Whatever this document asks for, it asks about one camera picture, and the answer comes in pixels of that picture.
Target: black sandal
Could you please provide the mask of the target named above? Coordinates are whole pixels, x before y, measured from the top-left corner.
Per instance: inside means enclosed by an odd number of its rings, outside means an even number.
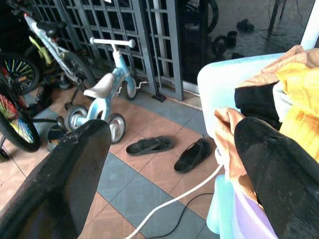
[[[166,136],[156,138],[145,138],[129,145],[126,152],[130,156],[141,156],[151,153],[160,153],[173,148],[173,140]]]
[[[191,144],[179,157],[174,165],[176,173],[188,173],[194,167],[199,165],[211,154],[210,142],[205,138],[200,138],[197,142]]]

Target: floor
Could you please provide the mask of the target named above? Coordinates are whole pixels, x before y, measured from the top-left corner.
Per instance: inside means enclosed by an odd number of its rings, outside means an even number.
[[[37,118],[54,119],[65,116],[64,103],[74,88],[52,94],[54,103]],[[25,96],[34,102],[36,91]],[[78,94],[75,104],[90,105],[90,100]],[[98,190],[92,203],[81,239],[123,238],[133,232],[144,217],[156,206],[179,196],[206,179],[217,167],[214,154],[187,174],[176,174],[173,166],[182,152],[201,135],[206,135],[202,111],[166,100],[160,103],[150,95],[139,92],[134,101],[114,98],[113,112],[124,116],[127,131],[121,142],[112,145],[105,162]],[[35,153],[26,153],[9,141],[4,147],[11,160],[0,165],[0,209],[9,201],[33,168],[48,154],[46,135],[51,124],[37,123],[42,146]],[[126,147],[142,138],[167,135],[173,138],[170,151],[130,157]],[[169,232],[177,223],[184,205],[194,196],[213,192],[214,180],[191,195],[154,214],[136,238],[159,236]],[[194,200],[186,210],[177,230],[167,238],[219,238],[207,227],[205,219],[212,196]]]

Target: light blue balance bike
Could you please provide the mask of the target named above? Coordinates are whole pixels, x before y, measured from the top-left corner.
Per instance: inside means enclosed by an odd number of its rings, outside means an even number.
[[[125,98],[133,100],[137,93],[137,86],[116,46],[125,45],[133,48],[135,42],[134,40],[118,41],[92,37],[90,43],[111,44],[116,67],[112,73],[106,74],[94,87],[84,91],[84,95],[95,98],[89,110],[82,105],[71,106],[64,119],[64,125],[68,131],[72,131],[89,120],[105,120],[110,125],[112,143],[117,143],[123,138],[126,125],[121,114],[111,114],[111,99],[122,90]]]

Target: metal grille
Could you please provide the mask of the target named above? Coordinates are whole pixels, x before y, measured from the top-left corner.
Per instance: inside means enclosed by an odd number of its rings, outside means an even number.
[[[134,39],[135,48],[119,49],[135,77],[148,79],[144,89],[182,100],[175,0],[33,1],[42,20],[68,24],[61,35],[68,49],[84,48],[91,58],[110,66],[114,66],[112,47],[91,45],[90,37]]]

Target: bicycle frame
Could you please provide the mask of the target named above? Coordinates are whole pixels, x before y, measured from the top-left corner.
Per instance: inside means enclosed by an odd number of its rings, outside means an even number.
[[[90,39],[91,43],[102,43],[102,44],[111,44],[113,47],[113,57],[115,61],[115,68],[112,74],[115,76],[114,86],[111,90],[111,93],[104,99],[96,98],[90,105],[88,114],[86,117],[77,116],[75,120],[76,125],[84,124],[88,120],[96,119],[98,114],[102,112],[101,119],[107,120],[108,116],[111,114],[111,99],[118,93],[118,89],[121,87],[122,82],[126,81],[131,90],[135,89],[134,79],[129,72],[124,57],[120,51],[115,46],[116,44],[127,45],[130,47],[134,46],[133,41],[116,41],[116,40],[104,40],[104,39]]]
[[[51,65],[53,63],[53,60],[51,56],[49,55],[45,46],[40,46],[32,36],[29,36],[29,40],[38,49],[40,58],[45,60],[45,65],[46,66]]]
[[[58,44],[51,38],[46,36],[46,33],[44,30],[38,28],[36,26],[37,22],[27,15],[26,13],[24,14],[24,19],[26,23],[28,24],[29,28],[31,31],[34,32],[34,34],[42,41],[46,49],[51,53],[51,55],[54,57],[54,59],[57,61],[57,63],[60,65],[62,70],[65,72],[67,77],[72,79],[73,81],[76,82],[76,79],[74,79],[74,75],[72,71],[69,70],[67,65],[63,62],[63,54],[68,52],[68,50],[64,49],[63,47],[58,46]]]

